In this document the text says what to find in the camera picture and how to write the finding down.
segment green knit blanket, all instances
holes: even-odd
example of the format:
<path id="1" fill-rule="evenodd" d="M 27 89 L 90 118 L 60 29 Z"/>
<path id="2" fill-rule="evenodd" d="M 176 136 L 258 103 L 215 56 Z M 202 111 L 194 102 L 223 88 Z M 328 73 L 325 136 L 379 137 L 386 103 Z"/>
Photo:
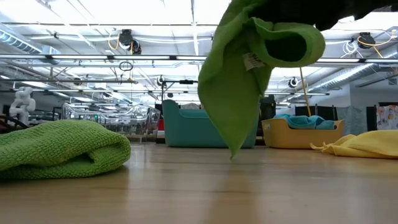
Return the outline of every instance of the green knit blanket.
<path id="1" fill-rule="evenodd" d="M 325 40 L 313 26 L 272 23 L 253 17 L 267 1 L 232 0 L 203 64 L 198 94 L 233 157 L 258 119 L 258 103 L 275 67 L 316 62 Z"/>
<path id="2" fill-rule="evenodd" d="M 0 135 L 0 179 L 89 177 L 129 158 L 129 140 L 92 121 L 54 121 Z"/>

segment yellow cloth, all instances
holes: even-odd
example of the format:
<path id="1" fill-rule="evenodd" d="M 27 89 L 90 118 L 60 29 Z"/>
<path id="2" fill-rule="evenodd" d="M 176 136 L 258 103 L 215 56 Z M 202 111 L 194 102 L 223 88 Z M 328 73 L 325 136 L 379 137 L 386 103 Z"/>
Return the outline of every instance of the yellow cloth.
<path id="1" fill-rule="evenodd" d="M 336 156 L 398 159 L 398 130 L 370 131 L 359 136 L 347 135 L 333 144 L 311 148 Z"/>

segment yellow bin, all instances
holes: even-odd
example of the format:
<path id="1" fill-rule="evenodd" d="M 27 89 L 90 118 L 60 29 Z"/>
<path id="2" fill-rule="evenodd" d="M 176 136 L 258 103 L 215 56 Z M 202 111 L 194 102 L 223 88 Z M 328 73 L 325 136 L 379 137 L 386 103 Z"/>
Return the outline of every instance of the yellow bin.
<path id="1" fill-rule="evenodd" d="M 322 146 L 343 136 L 344 121 L 335 121 L 334 130 L 291 129 L 283 118 L 261 121 L 266 146 L 280 149 L 311 149 L 310 143 Z"/>

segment fabric tag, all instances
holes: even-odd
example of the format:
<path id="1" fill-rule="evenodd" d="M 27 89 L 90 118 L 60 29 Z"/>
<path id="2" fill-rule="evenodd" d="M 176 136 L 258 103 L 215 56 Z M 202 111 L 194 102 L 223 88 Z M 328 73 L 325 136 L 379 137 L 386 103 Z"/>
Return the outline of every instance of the fabric tag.
<path id="1" fill-rule="evenodd" d="M 264 67 L 264 63 L 257 58 L 257 55 L 254 53 L 247 53 L 243 55 L 244 66 L 246 67 L 246 71 L 249 71 L 254 68 Z"/>

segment white robot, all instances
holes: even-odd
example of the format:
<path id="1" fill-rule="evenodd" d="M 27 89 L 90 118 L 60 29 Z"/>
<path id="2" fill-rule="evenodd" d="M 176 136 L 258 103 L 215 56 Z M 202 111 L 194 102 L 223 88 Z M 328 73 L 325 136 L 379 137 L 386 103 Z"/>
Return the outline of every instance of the white robot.
<path id="1" fill-rule="evenodd" d="M 30 98 L 30 94 L 33 92 L 31 87 L 20 87 L 15 93 L 15 100 L 10 106 L 9 114 L 11 117 L 19 114 L 19 121 L 28 125 L 29 124 L 29 112 L 36 109 L 36 101 Z"/>

